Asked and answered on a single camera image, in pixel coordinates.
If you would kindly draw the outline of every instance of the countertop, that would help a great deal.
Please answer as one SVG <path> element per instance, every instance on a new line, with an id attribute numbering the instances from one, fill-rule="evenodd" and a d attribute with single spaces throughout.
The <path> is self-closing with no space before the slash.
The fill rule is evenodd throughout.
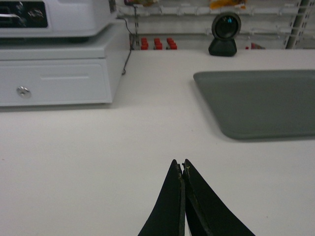
<path id="1" fill-rule="evenodd" d="M 314 68 L 315 50 L 133 51 L 112 104 L 0 108 L 0 235 L 136 236 L 186 158 L 257 236 L 313 235 L 315 138 L 224 136 L 193 74 Z"/>

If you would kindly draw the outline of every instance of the orange package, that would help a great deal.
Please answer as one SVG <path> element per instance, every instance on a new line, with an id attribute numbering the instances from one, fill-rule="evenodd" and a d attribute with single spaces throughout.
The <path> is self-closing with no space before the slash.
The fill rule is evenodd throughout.
<path id="1" fill-rule="evenodd" d="M 211 0 L 210 8 L 217 9 L 223 6 L 236 6 L 241 5 L 241 8 L 245 9 L 245 3 L 247 0 Z"/>

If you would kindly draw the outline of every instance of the gray mat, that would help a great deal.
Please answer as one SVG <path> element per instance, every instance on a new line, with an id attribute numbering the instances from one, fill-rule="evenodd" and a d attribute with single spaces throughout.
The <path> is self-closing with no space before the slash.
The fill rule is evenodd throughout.
<path id="1" fill-rule="evenodd" d="M 193 77 L 228 137 L 315 135 L 315 70 L 199 72 Z"/>

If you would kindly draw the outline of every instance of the power cord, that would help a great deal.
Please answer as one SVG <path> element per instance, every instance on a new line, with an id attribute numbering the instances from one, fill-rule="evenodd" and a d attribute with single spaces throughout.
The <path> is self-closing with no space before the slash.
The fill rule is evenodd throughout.
<path id="1" fill-rule="evenodd" d="M 124 20 L 124 21 L 125 21 L 125 23 L 126 23 L 126 28 L 127 28 L 128 32 L 130 33 L 130 36 L 131 36 L 131 38 L 132 38 L 132 43 L 131 43 L 131 45 L 130 45 L 129 54 L 128 54 L 128 57 L 127 57 L 127 59 L 126 59 L 126 61 L 125 61 L 125 65 L 124 65 L 123 72 L 122 72 L 122 75 L 125 75 L 125 74 L 126 74 L 126 66 L 127 66 L 128 61 L 129 61 L 129 57 L 130 57 L 130 55 L 131 55 L 131 51 L 134 49 L 134 48 L 133 48 L 133 45 L 134 45 L 134 41 L 135 41 L 135 35 L 129 30 L 129 28 L 128 28 L 128 22 L 127 22 L 127 20 L 126 20 L 125 18 L 123 18 L 123 17 L 117 17 L 117 19 L 118 19 L 118 20 Z"/>

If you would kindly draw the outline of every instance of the drawer lock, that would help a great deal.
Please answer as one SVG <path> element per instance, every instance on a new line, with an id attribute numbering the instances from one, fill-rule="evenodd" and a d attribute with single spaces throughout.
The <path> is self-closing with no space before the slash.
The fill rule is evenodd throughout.
<path id="1" fill-rule="evenodd" d="M 26 87 L 20 86 L 16 89 L 16 91 L 19 94 L 19 96 L 22 98 L 30 98 L 31 97 L 31 92 Z"/>

